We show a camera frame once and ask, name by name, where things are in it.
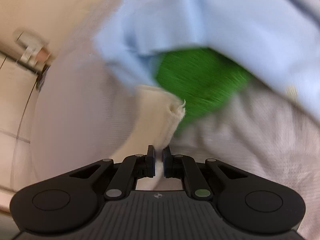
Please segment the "green knit sweater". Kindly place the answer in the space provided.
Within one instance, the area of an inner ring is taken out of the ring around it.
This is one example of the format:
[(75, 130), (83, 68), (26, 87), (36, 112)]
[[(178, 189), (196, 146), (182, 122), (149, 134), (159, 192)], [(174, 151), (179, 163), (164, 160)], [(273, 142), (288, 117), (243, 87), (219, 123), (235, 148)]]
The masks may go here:
[(191, 122), (220, 109), (252, 78), (247, 70), (209, 48), (161, 53), (155, 74), (164, 90), (185, 103), (176, 134)]

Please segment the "light blue sweatshirt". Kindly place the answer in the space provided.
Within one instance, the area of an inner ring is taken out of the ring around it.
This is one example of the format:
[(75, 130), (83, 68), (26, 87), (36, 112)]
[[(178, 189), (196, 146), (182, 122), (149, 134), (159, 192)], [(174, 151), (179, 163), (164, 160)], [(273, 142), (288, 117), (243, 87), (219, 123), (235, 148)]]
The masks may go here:
[(129, 87), (158, 54), (209, 47), (319, 119), (319, 0), (120, 0), (94, 45)]

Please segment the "lavender bed sheet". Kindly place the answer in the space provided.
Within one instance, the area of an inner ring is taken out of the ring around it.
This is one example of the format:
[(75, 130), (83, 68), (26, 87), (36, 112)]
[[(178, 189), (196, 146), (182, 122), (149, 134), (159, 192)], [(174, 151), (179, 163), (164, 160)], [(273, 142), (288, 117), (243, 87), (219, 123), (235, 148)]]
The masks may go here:
[[(31, 153), (36, 181), (111, 158), (133, 130), (138, 99), (101, 62), (59, 58), (36, 103)], [(216, 158), (297, 191), (306, 204), (299, 233), (319, 239), (319, 126), (258, 80), (221, 110), (188, 124), (174, 154)]]

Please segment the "white wardrobe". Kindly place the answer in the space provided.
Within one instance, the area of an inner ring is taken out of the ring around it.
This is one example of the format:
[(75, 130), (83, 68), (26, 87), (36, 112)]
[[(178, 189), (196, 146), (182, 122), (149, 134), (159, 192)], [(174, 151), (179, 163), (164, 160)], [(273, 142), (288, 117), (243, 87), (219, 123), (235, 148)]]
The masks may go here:
[(30, 184), (31, 125), (38, 97), (37, 75), (1, 54), (1, 211)]

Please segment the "oval vanity mirror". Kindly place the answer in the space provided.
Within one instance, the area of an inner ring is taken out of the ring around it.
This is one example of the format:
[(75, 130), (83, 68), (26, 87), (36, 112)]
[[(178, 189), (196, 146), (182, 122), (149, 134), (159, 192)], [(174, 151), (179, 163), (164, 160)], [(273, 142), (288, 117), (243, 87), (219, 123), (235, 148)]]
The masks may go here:
[(24, 29), (13, 32), (14, 41), (24, 50), (38, 54), (41, 50), (47, 51), (47, 42), (39, 35)]

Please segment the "cream knit sweater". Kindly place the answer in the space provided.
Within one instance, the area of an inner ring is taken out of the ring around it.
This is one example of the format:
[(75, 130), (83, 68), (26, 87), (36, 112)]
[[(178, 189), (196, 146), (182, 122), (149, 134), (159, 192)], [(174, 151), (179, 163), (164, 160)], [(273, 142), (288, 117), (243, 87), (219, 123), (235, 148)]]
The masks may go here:
[(133, 130), (111, 158), (121, 162), (129, 155), (146, 153), (149, 145), (156, 151), (153, 178), (138, 180), (138, 190), (154, 190), (163, 174), (161, 151), (171, 141), (177, 127), (185, 116), (185, 101), (178, 96), (155, 86), (140, 85), (136, 87), (138, 112)]

